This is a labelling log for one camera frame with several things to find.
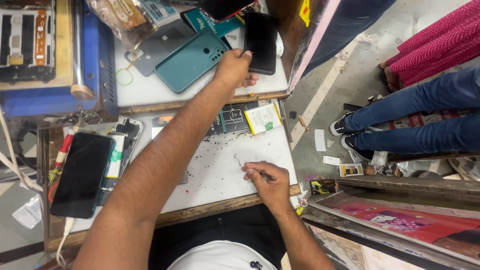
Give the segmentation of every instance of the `hello kitty poster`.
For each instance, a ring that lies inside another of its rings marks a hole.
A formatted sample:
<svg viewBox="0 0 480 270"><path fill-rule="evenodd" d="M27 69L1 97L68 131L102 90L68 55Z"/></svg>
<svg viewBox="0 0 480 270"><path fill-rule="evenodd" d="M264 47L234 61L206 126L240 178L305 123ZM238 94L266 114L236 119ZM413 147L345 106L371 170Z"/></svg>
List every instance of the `hello kitty poster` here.
<svg viewBox="0 0 480 270"><path fill-rule="evenodd" d="M441 237L480 228L480 220L389 208L361 198L331 208L431 244Z"/></svg>

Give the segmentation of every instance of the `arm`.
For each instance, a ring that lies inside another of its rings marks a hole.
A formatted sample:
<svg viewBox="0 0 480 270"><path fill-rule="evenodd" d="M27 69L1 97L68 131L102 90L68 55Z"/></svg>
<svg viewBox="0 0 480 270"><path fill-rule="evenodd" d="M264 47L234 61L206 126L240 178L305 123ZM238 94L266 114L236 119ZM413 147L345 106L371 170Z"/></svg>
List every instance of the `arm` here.
<svg viewBox="0 0 480 270"><path fill-rule="evenodd" d="M278 222L292 269L335 270L290 205L288 170L262 161L246 162L242 171L246 172L243 179L252 180L258 196Z"/></svg>
<svg viewBox="0 0 480 270"><path fill-rule="evenodd" d="M252 59L226 52L214 78L143 149L95 219L73 268L147 269L155 221L235 88L254 85Z"/></svg>

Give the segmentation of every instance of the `blue machine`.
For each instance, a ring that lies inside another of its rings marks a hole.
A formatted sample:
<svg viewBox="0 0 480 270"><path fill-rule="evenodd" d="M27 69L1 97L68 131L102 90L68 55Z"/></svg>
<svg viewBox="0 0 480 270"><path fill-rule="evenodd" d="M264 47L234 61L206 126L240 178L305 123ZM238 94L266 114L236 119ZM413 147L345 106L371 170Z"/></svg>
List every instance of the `blue machine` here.
<svg viewBox="0 0 480 270"><path fill-rule="evenodd" d="M117 121L113 40L111 29L84 2L84 84L94 92L95 99L77 100L69 86L6 91L3 92L5 116L36 123L39 128L68 124L72 116L80 115L89 124Z"/></svg>

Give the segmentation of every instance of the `green rubber band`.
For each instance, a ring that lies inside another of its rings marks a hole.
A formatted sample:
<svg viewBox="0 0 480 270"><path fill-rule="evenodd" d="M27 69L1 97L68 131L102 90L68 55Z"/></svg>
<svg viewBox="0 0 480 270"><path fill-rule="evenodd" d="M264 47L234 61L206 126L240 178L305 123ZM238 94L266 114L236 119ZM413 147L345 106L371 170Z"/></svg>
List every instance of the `green rubber band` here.
<svg viewBox="0 0 480 270"><path fill-rule="evenodd" d="M119 80L118 80L119 72L122 71L122 70L126 70L126 71L130 74L130 77L132 77L132 79L130 80L130 82L127 83L127 84L121 84L121 83L119 82ZM127 86L127 85L129 85L129 84L131 84L131 83L133 82L133 75L132 75L132 73L130 72L130 70L128 70L128 69L126 69L126 68L121 68L121 69L117 70L117 72L115 73L115 79L117 80L117 84L119 84L119 85L121 85L121 86Z"/></svg>

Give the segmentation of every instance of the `white shoe sole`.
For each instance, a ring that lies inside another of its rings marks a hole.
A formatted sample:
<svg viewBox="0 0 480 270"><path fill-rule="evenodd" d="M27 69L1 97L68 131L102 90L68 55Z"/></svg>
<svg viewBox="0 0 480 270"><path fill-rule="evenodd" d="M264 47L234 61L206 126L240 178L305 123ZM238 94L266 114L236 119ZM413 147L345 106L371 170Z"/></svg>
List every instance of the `white shoe sole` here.
<svg viewBox="0 0 480 270"><path fill-rule="evenodd" d="M332 123L330 124L330 128L329 128L329 129L330 129L330 133L331 133L333 136L341 136L341 135L343 135L343 133L338 133L338 132L335 130L335 124L336 124L337 122L338 122L338 120L335 121L335 122L332 122Z"/></svg>
<svg viewBox="0 0 480 270"><path fill-rule="evenodd" d="M368 159L368 158L362 156L359 152L355 151L355 150L352 149L350 146L348 146L348 145L345 143L344 136L347 136L347 135L343 135L343 136L340 138L340 144L343 146L343 148L345 148L345 149L348 150L348 151L354 152L355 154L357 154L357 156L361 157L363 160L371 161L371 159Z"/></svg>

